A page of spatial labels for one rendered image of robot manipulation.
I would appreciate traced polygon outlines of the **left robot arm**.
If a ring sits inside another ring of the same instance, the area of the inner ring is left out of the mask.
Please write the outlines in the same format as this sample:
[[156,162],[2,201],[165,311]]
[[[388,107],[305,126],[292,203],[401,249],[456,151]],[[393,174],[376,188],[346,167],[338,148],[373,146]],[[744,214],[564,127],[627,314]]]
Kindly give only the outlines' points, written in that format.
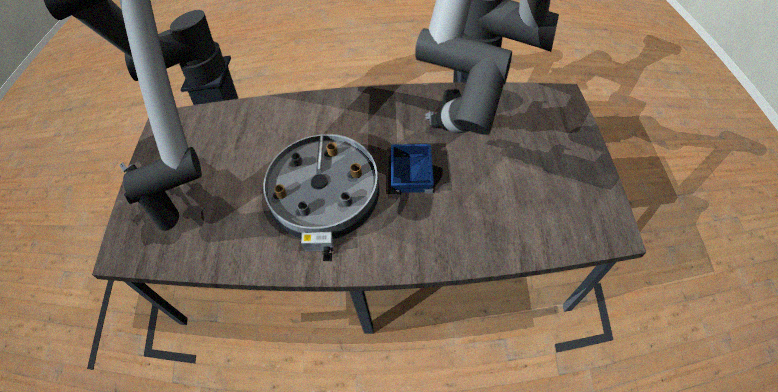
[[501,48],[503,37],[552,51],[559,14],[549,11],[550,1],[436,0],[415,57],[469,74],[449,107],[457,129],[490,134],[512,58]]

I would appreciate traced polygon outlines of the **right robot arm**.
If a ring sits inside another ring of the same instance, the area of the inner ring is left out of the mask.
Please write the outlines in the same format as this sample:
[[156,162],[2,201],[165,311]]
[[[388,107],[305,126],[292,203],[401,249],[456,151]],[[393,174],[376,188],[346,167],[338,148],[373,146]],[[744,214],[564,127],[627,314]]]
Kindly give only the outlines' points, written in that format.
[[194,148],[188,148],[167,68],[180,64],[186,82],[194,87],[214,81],[225,69],[204,11],[182,14],[158,34],[151,0],[120,0],[121,8],[112,0],[44,3],[55,19],[72,15],[125,53],[129,74],[139,81],[161,159],[125,173],[124,188],[160,230],[172,229],[179,212],[164,191],[201,178],[202,172]]

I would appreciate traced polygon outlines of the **blue open crate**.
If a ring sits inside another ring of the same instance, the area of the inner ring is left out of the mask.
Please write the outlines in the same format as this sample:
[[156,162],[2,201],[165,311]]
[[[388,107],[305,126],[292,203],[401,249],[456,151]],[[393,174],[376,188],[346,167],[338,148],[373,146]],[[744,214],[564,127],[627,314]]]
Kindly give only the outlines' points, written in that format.
[[431,144],[391,145],[391,187],[399,193],[432,189]]

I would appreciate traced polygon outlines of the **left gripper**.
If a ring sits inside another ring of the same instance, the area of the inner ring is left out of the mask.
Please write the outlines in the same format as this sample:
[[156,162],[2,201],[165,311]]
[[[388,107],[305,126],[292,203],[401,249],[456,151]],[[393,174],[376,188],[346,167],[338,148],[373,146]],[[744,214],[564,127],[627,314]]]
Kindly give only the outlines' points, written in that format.
[[[443,109],[439,112],[439,114],[434,114],[433,111],[430,111],[430,118],[429,113],[426,113],[426,120],[430,119],[430,125],[432,128],[442,128],[447,131],[451,131],[453,133],[464,133],[468,131],[461,131],[457,129],[452,122],[450,121],[449,117],[449,107],[451,103],[458,97],[460,97],[460,91],[457,89],[454,90],[445,90],[444,96],[443,96]],[[451,101],[450,101],[451,100]],[[449,102],[448,102],[449,101]],[[437,122],[438,121],[438,122]]]

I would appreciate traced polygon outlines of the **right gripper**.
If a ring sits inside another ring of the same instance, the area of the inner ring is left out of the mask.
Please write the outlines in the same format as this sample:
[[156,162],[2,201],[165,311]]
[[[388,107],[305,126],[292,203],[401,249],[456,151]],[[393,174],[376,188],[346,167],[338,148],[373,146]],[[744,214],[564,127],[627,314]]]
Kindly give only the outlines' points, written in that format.
[[[124,165],[124,163],[123,163],[123,162],[122,162],[122,163],[121,163],[119,166],[120,166],[120,168],[123,170],[123,172],[124,172],[124,173],[125,173],[126,171],[127,171],[127,172],[129,172],[129,171],[132,171],[132,170],[135,170],[135,169],[137,169],[137,167],[136,167],[134,164],[133,164],[133,165],[129,165],[128,167],[126,167],[126,166]],[[126,199],[127,199],[127,201],[129,202],[129,204],[132,204],[132,203],[133,203],[133,202],[132,202],[132,201],[131,201],[131,200],[128,198],[128,196],[127,196],[126,192],[125,192],[124,196],[126,197]]]

